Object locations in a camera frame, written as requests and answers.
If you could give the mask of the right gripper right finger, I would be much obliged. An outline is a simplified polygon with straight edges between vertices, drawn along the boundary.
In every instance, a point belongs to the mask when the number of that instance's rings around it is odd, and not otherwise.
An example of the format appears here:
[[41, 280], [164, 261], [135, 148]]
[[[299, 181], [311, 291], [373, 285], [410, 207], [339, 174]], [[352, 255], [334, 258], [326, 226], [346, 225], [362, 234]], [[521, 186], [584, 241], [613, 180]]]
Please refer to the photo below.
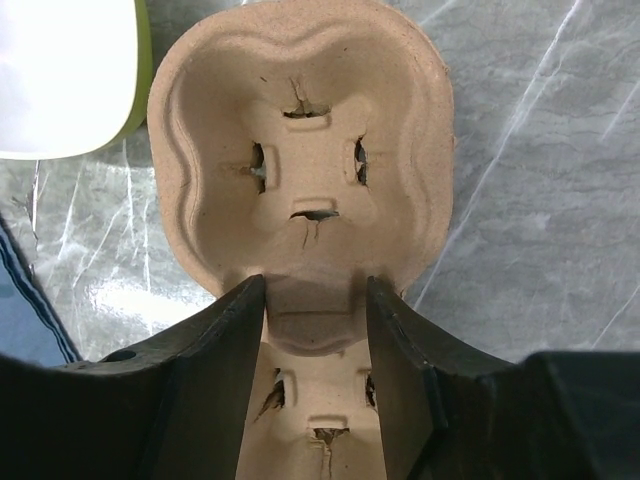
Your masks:
[[390, 479], [517, 479], [506, 410], [518, 367], [459, 340], [367, 280], [367, 335]]

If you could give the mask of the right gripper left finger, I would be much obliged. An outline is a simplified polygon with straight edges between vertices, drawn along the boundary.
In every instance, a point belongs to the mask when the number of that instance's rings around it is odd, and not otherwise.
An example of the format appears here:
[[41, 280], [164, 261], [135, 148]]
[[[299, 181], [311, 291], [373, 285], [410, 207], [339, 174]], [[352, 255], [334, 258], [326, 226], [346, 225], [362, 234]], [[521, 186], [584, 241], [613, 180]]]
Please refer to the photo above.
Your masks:
[[70, 406], [77, 466], [104, 479], [232, 479], [256, 367], [265, 281], [52, 384]]

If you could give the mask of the cardboard cup carrier tray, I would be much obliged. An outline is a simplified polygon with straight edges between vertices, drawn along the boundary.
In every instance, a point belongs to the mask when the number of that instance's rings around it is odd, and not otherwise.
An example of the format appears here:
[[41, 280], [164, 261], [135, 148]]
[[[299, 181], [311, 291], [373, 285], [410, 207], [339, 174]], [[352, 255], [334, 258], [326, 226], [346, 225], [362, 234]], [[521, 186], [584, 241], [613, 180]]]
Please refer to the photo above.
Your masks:
[[366, 283], [405, 291], [453, 205], [454, 105], [427, 35], [379, 1], [266, 1], [200, 20], [147, 123], [184, 270], [266, 310], [237, 477], [382, 479]]

